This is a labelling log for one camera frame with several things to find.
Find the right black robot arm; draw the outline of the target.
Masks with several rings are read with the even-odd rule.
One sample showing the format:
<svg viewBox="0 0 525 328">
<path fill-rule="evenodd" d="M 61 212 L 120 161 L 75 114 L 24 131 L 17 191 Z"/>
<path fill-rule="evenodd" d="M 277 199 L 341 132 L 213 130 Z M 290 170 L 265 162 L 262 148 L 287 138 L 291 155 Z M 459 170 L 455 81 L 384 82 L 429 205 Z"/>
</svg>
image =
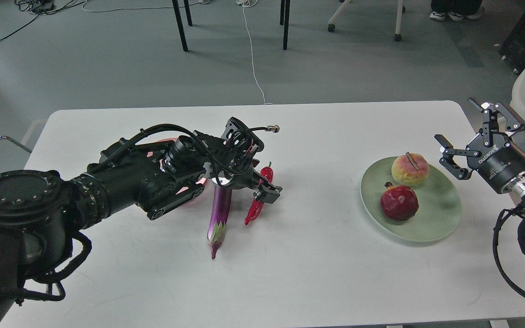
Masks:
<svg viewBox="0 0 525 328">
<path fill-rule="evenodd" d="M 442 157 L 440 164 L 458 180 L 467 180 L 477 172 L 499 195 L 513 193 L 520 202 L 515 208 L 503 209 L 493 228 L 492 252 L 497 268 L 510 288 L 525 298 L 525 290 L 507 276 L 499 259 L 499 234 L 511 216 L 520 218 L 517 243 L 525 256 L 525 152 L 512 140 L 512 136 L 525 131 L 525 120 L 510 106 L 502 102 L 469 102 L 483 115 L 483 124 L 464 149 L 455 148 L 443 135 L 436 134 Z"/>
</svg>

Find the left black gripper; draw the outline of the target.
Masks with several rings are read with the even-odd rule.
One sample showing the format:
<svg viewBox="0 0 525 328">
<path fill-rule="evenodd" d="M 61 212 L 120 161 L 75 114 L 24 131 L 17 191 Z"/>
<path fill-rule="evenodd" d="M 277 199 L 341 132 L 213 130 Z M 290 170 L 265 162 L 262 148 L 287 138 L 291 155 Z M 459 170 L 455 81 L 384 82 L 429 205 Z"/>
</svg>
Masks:
<svg viewBox="0 0 525 328">
<path fill-rule="evenodd" d="M 283 190 L 282 186 L 273 185 L 268 180 L 262 179 L 255 168 L 260 164 L 258 159 L 253 159 L 251 164 L 242 174 L 229 174 L 220 171 L 218 177 L 212 177 L 210 180 L 222 189 L 254 189 L 254 199 L 261 203 L 273 204 L 280 197 Z"/>
</svg>

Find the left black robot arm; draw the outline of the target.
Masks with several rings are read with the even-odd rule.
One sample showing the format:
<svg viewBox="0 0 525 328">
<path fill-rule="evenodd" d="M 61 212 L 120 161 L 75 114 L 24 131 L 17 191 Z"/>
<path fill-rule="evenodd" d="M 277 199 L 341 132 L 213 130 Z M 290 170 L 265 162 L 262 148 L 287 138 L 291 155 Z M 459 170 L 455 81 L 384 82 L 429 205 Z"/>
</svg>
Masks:
<svg viewBox="0 0 525 328">
<path fill-rule="evenodd" d="M 120 139 L 69 181 L 55 170 L 0 174 L 0 322 L 13 303 L 63 300 L 62 281 L 92 250 L 83 229 L 131 205 L 155 220 L 198 197 L 201 179 L 274 203 L 282 188 L 255 169 L 264 149 L 257 131 L 279 127 L 250 128 L 230 118 L 215 137 L 158 124 Z"/>
</svg>

